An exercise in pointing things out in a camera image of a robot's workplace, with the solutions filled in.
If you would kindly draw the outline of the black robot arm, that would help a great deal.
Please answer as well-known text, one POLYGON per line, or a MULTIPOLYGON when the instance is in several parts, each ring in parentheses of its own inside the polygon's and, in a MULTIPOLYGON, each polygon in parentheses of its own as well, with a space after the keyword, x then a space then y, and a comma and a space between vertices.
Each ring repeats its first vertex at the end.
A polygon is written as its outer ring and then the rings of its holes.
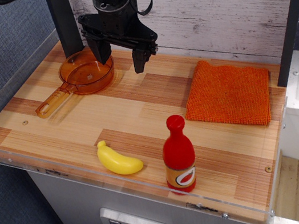
POLYGON ((142 24, 139 15, 147 15, 153 0, 93 0, 96 14, 78 17, 82 34, 96 59, 105 64, 111 45, 132 50, 136 73, 144 71, 150 56, 157 52, 157 34, 142 24))

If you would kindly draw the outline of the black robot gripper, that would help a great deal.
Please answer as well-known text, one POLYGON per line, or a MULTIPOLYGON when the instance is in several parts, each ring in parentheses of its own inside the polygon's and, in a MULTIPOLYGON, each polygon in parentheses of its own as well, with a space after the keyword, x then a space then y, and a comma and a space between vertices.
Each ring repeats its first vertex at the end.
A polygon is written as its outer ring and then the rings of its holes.
POLYGON ((95 2, 98 12, 83 14, 78 17, 78 22, 82 25, 82 34, 98 62, 103 65, 107 62, 112 52, 111 44, 133 49, 132 59, 138 74, 143 73, 150 58, 150 51, 147 49, 157 47, 157 34, 139 20, 137 1, 127 0, 122 7, 111 10, 107 3, 95 2))

